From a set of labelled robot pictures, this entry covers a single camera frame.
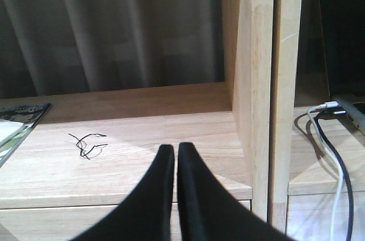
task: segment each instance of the wooden shelf board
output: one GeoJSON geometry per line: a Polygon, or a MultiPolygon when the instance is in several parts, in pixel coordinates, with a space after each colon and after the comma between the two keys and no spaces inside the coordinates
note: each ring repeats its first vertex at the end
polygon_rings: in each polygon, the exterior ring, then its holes
{"type": "MultiPolygon", "coordinates": [[[[305,132],[309,119],[303,114],[308,108],[294,108],[294,121],[298,119],[298,126],[305,132]]],[[[345,116],[338,120],[322,120],[321,126],[341,154],[350,172],[354,191],[365,191],[365,137],[345,116]]],[[[316,136],[313,126],[310,133],[316,136]]],[[[335,192],[337,173],[326,159],[317,159],[321,151],[318,148],[315,150],[313,143],[312,137],[307,138],[293,125],[289,195],[335,192]]]]}
{"type": "Polygon", "coordinates": [[[49,101],[50,111],[0,168],[0,209],[118,204],[148,169],[160,144],[192,141],[217,179],[237,199],[252,198],[225,83],[183,85],[1,100],[49,101]],[[107,143],[87,160],[88,146],[107,143]]]}
{"type": "MultiPolygon", "coordinates": [[[[240,203],[250,210],[250,200],[240,203]]],[[[97,223],[116,206],[0,210],[0,238],[6,241],[71,240],[97,223]]],[[[181,241],[177,203],[172,204],[171,240],[181,241]]]]}

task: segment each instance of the black cable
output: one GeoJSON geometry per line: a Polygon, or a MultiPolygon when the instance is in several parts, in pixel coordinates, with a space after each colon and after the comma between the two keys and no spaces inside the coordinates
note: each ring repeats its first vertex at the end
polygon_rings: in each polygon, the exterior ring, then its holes
{"type": "Polygon", "coordinates": [[[348,174],[348,170],[342,160],[342,157],[340,156],[340,154],[337,152],[336,148],[333,146],[333,144],[328,140],[328,138],[326,137],[325,133],[323,132],[318,120],[320,117],[322,117],[323,115],[326,114],[330,114],[328,111],[321,111],[319,112],[315,117],[314,117],[314,122],[318,128],[319,134],[321,135],[321,137],[323,138],[323,140],[325,141],[325,143],[330,147],[331,151],[334,153],[336,159],[338,160],[338,163],[341,166],[342,172],[343,172],[343,177],[346,183],[346,187],[347,187],[347,195],[348,195],[348,224],[347,224],[347,235],[346,235],[346,241],[350,241],[351,240],[351,236],[352,236],[352,227],[354,225],[354,195],[352,192],[352,185],[351,185],[351,180],[350,180],[350,175],[348,174]]]}
{"type": "Polygon", "coordinates": [[[80,149],[80,156],[83,157],[83,158],[86,158],[88,160],[90,160],[90,157],[88,156],[88,154],[91,153],[92,150],[94,150],[95,148],[97,147],[100,147],[100,146],[107,146],[108,144],[99,144],[99,145],[94,145],[91,150],[89,150],[88,152],[86,152],[86,142],[84,141],[85,138],[87,137],[91,137],[91,136],[94,136],[94,137],[106,137],[107,135],[106,134],[99,134],[99,133],[95,133],[95,134],[87,134],[86,136],[82,137],[82,138],[77,138],[76,136],[74,136],[73,134],[69,134],[71,137],[74,137],[75,139],[78,140],[78,142],[76,143],[76,147],[80,149]]]}

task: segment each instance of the wooden panel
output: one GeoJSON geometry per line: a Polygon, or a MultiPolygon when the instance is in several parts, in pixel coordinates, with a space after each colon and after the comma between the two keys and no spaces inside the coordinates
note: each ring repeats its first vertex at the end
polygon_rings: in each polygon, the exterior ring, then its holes
{"type": "MultiPolygon", "coordinates": [[[[334,194],[297,195],[289,197],[287,234],[297,241],[330,240],[330,223],[334,194]]],[[[352,241],[365,236],[365,192],[354,193],[355,218],[352,241]]],[[[345,240],[348,199],[341,195],[336,212],[334,240],[345,240]]]]}
{"type": "Polygon", "coordinates": [[[275,0],[271,72],[269,222],[285,232],[301,0],[275,0]]]}
{"type": "MultiPolygon", "coordinates": [[[[250,201],[240,203],[250,209],[250,201]]],[[[0,210],[0,240],[70,240],[94,225],[115,207],[116,205],[0,210]]],[[[181,240],[176,203],[172,205],[171,235],[173,241],[181,240]]]]}
{"type": "Polygon", "coordinates": [[[267,216],[273,0],[240,0],[233,114],[251,170],[252,210],[267,216]]]}
{"type": "Polygon", "coordinates": [[[240,0],[222,0],[225,81],[231,101],[233,98],[239,12],[240,0]]]}
{"type": "MultiPolygon", "coordinates": [[[[308,107],[294,109],[289,195],[333,193],[337,172],[332,162],[323,156],[309,119],[308,107]]],[[[365,191],[365,137],[345,117],[321,120],[328,139],[342,156],[355,191],[365,191]]]]}
{"type": "Polygon", "coordinates": [[[297,75],[295,107],[316,106],[329,100],[329,85],[325,73],[315,72],[297,75]]]}
{"type": "Polygon", "coordinates": [[[213,174],[237,199],[251,199],[232,112],[187,113],[196,105],[205,106],[198,111],[229,108],[225,84],[215,85],[1,101],[50,101],[52,108],[2,166],[0,209],[118,204],[139,182],[160,144],[172,144],[177,154],[182,141],[194,142],[213,174]],[[68,133],[106,134],[87,143],[108,146],[87,160],[79,156],[76,139],[68,133]]]}

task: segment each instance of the wooden divider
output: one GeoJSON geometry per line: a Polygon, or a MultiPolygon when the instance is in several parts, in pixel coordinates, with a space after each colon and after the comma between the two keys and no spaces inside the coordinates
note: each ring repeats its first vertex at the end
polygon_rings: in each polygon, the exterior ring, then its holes
{"type": "Polygon", "coordinates": [[[249,159],[252,211],[266,220],[274,2],[222,0],[222,4],[226,81],[242,148],[249,159]]]}
{"type": "Polygon", "coordinates": [[[302,0],[275,0],[271,73],[269,222],[285,232],[302,0]]]}

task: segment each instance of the black object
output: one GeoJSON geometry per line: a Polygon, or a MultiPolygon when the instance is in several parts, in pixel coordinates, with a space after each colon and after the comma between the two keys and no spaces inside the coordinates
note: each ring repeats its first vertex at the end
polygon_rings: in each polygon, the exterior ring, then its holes
{"type": "Polygon", "coordinates": [[[73,241],[169,241],[174,161],[172,146],[161,145],[130,195],[73,241]]]}
{"type": "Polygon", "coordinates": [[[365,103],[354,103],[354,106],[365,115],[365,103]]]}
{"type": "Polygon", "coordinates": [[[347,168],[346,168],[346,166],[345,166],[345,164],[342,160],[342,157],[340,156],[340,154],[336,150],[335,146],[333,146],[333,144],[328,140],[327,136],[325,135],[325,133],[322,130],[321,125],[319,124],[319,119],[323,115],[328,115],[328,114],[330,114],[328,111],[319,112],[314,117],[314,122],[315,122],[315,124],[318,128],[319,134],[321,135],[321,137],[323,138],[325,143],[330,147],[331,151],[333,152],[336,159],[338,160],[338,163],[340,164],[342,172],[343,172],[343,177],[344,177],[344,180],[345,180],[345,183],[346,183],[347,195],[348,195],[348,222],[347,222],[346,241],[350,241],[351,236],[352,236],[352,227],[354,225],[354,195],[353,195],[353,192],[352,192],[352,185],[351,185],[350,175],[348,174],[348,170],[347,170],[347,168]]]}
{"type": "Polygon", "coordinates": [[[85,138],[87,137],[106,137],[106,134],[99,134],[99,133],[95,133],[95,134],[87,134],[86,136],[83,136],[82,138],[77,138],[76,136],[74,136],[73,134],[69,134],[71,137],[74,137],[75,139],[77,139],[77,143],[76,143],[76,147],[80,149],[80,156],[83,158],[86,158],[88,160],[90,160],[90,157],[88,156],[88,154],[90,154],[95,148],[101,147],[101,146],[107,146],[108,144],[99,144],[99,145],[94,145],[90,150],[86,151],[86,142],[84,141],[85,138]]]}
{"type": "Polygon", "coordinates": [[[177,198],[183,241],[292,240],[233,198],[189,142],[179,146],[177,198]]]}
{"type": "Polygon", "coordinates": [[[364,0],[319,0],[330,95],[365,95],[364,0]]]}

